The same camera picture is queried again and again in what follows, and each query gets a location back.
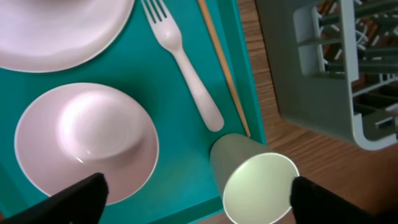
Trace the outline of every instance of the fork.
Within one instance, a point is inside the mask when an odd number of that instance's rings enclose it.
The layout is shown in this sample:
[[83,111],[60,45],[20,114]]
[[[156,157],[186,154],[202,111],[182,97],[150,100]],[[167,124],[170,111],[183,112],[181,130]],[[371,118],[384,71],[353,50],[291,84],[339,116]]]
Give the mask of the fork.
[[224,126],[223,116],[189,61],[189,58],[182,46],[181,31],[163,0],[159,0],[159,3],[162,6],[164,13],[160,9],[156,0],[152,0],[153,5],[150,3],[150,0],[146,0],[147,5],[144,0],[141,1],[149,25],[152,28],[157,41],[164,49],[168,50],[177,61],[193,100],[195,101],[198,111],[207,128],[214,132],[221,130]]

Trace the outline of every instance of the dish rack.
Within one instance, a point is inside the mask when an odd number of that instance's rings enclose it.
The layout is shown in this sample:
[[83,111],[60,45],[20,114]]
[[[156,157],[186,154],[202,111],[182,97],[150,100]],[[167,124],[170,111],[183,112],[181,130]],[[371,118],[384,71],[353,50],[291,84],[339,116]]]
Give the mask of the dish rack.
[[397,142],[398,0],[257,7],[284,119],[367,150]]

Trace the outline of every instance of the tray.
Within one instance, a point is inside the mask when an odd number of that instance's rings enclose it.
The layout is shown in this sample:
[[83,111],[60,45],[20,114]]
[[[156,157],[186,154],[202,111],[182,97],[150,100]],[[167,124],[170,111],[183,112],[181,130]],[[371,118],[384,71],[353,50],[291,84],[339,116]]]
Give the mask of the tray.
[[[177,64],[155,40],[137,1],[121,35],[101,55],[73,69],[29,74],[0,70],[0,211],[6,217],[47,198],[23,175],[14,154],[19,117],[39,95],[59,85],[95,82],[136,99],[158,130],[160,157],[138,193],[107,206],[101,223],[190,223],[222,211],[209,162],[211,145],[226,133],[244,134],[196,1],[164,0],[183,34],[187,55],[224,116],[207,130]],[[235,0],[208,7],[236,82],[252,138],[266,143],[243,29]]]

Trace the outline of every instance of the wooden stick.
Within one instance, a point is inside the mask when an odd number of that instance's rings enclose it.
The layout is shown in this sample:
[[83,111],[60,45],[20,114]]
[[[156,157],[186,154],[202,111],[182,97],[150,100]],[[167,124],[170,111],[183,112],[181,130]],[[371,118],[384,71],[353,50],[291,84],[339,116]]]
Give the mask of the wooden stick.
[[205,23],[211,37],[211,41],[213,42],[214,48],[216,49],[216,53],[218,56],[218,60],[220,61],[221,64],[221,68],[224,71],[224,76],[228,84],[229,91],[231,92],[232,99],[235,102],[235,107],[238,111],[239,117],[241,118],[243,128],[246,132],[246,135],[250,137],[250,129],[248,126],[248,122],[246,121],[242,104],[239,99],[238,92],[236,91],[236,87],[232,79],[232,74],[231,71],[229,70],[228,62],[226,61],[223,48],[221,47],[220,40],[218,39],[216,28],[214,27],[214,23],[213,20],[211,19],[209,9],[207,8],[206,0],[198,0],[198,3],[200,6],[201,13],[203,14],[203,18],[205,19]]

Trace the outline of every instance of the wooden table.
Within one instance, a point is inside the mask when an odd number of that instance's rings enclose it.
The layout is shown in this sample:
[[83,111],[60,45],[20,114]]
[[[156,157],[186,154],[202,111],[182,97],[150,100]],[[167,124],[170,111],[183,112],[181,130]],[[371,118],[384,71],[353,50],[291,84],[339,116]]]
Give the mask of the wooden table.
[[[398,209],[398,145],[369,152],[285,122],[278,112],[255,0],[238,2],[268,145],[290,157],[301,175],[366,211]],[[231,222],[222,213],[202,223]],[[279,223],[295,220],[289,214]]]

